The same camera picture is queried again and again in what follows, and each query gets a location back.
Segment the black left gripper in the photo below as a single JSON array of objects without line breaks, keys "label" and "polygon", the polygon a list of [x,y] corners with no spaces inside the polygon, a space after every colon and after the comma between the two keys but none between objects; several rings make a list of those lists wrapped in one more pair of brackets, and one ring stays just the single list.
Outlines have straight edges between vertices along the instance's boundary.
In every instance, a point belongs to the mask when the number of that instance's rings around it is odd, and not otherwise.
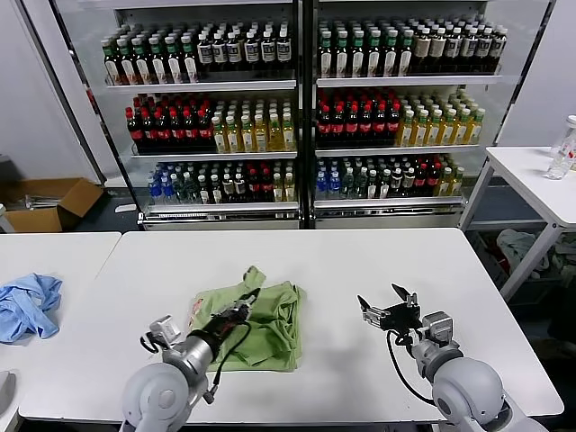
[{"label": "black left gripper", "polygon": [[229,334],[237,325],[246,321],[251,312],[252,304],[257,300],[261,289],[246,293],[241,296],[240,301],[221,310],[214,316],[217,320],[216,333]]}]

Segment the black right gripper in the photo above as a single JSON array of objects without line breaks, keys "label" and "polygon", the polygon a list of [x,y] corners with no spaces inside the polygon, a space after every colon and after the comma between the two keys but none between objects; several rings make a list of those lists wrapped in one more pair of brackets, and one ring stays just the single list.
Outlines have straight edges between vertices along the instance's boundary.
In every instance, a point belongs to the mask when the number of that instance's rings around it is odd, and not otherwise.
[{"label": "black right gripper", "polygon": [[418,295],[396,283],[391,287],[400,297],[401,303],[384,311],[371,306],[361,295],[357,295],[363,320],[370,325],[380,325],[382,320],[382,330],[395,330],[399,334],[408,334],[411,329],[419,329],[421,321]]}]

